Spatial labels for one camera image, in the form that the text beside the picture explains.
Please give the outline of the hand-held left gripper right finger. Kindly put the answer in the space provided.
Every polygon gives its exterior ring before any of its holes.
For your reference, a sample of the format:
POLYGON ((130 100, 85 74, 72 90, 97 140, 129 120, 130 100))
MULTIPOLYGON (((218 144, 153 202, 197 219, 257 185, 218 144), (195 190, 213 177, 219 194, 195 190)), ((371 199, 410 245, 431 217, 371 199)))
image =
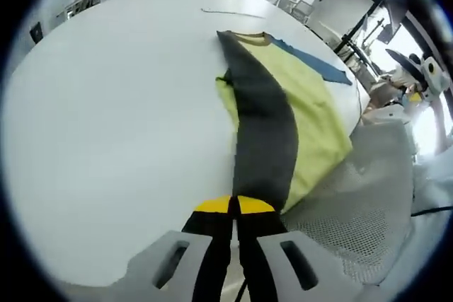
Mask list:
POLYGON ((252 301, 390 301, 375 285, 353 281, 334 254, 288 231, 268 203, 237 197, 241 265, 252 301))

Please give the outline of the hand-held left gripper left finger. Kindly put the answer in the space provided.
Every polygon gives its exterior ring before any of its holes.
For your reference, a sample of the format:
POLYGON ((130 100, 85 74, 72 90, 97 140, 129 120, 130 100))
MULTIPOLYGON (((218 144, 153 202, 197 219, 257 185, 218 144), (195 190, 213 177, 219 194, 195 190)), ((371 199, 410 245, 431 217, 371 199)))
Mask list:
POLYGON ((219 301, 231 259, 231 197, 197 206, 181 231, 168 231, 127 263, 125 275, 73 301, 219 301))

